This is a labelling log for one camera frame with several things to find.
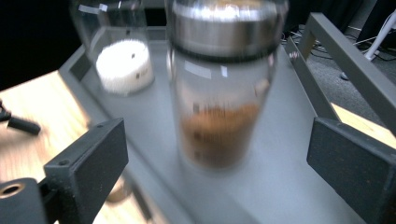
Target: white label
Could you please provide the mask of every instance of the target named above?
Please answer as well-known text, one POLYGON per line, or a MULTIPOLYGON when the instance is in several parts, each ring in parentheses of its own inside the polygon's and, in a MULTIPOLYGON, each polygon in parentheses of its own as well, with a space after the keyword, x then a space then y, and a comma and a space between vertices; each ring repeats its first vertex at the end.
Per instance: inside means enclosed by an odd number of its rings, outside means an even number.
POLYGON ((199 77, 204 77, 204 78, 212 78, 212 72, 210 69, 190 63, 188 61, 184 62, 184 69, 186 71, 191 72, 199 77))

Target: silver lid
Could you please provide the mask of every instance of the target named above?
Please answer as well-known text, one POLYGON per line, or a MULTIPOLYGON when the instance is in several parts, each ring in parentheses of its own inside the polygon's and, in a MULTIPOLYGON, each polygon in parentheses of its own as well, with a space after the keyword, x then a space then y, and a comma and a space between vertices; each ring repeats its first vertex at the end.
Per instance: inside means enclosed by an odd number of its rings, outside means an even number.
POLYGON ((276 49, 288 2, 218 0, 182 4, 176 0, 169 8, 169 35, 177 47, 203 56, 241 58, 276 49))

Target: bolt hole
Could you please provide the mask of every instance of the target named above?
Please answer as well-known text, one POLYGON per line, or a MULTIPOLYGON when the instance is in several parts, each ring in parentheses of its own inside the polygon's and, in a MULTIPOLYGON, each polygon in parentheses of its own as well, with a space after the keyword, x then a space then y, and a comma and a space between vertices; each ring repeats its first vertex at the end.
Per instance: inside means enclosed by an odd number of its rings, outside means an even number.
POLYGON ((68 160, 58 162, 59 165, 67 165, 69 163, 68 160))
POLYGON ((24 184, 17 183, 0 189, 0 199, 11 197, 24 189, 24 184))

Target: glass jar with white powder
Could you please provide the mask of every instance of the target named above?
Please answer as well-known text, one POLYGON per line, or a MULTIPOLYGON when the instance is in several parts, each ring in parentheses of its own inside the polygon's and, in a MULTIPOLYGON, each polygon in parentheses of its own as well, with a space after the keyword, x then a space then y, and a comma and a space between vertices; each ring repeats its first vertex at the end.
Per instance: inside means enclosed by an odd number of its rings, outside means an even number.
POLYGON ((73 0, 70 13, 104 90, 128 95, 154 80, 140 0, 73 0))

